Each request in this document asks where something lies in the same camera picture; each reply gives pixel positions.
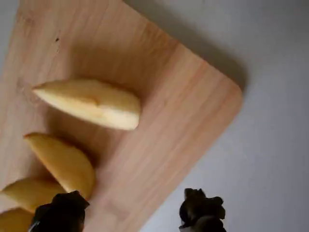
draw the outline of white countertop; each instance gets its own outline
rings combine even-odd
[[[178,231],[184,188],[221,196],[228,232],[308,230],[309,1],[126,2],[244,89],[234,122],[142,231]],[[18,0],[0,6],[2,64]]]

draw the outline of pale yellow potato flesh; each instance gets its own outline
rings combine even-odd
[[[47,82],[33,92],[56,109],[101,126],[133,130],[139,124],[140,100],[98,80]]]
[[[24,139],[66,192],[78,190],[84,198],[89,198],[95,183],[95,172],[81,150],[42,133],[31,133]]]
[[[21,209],[11,209],[0,214],[0,232],[27,232],[33,214]]]
[[[56,181],[26,178],[9,184],[1,192],[34,213],[37,207],[51,203],[53,197],[65,193],[65,190]]]

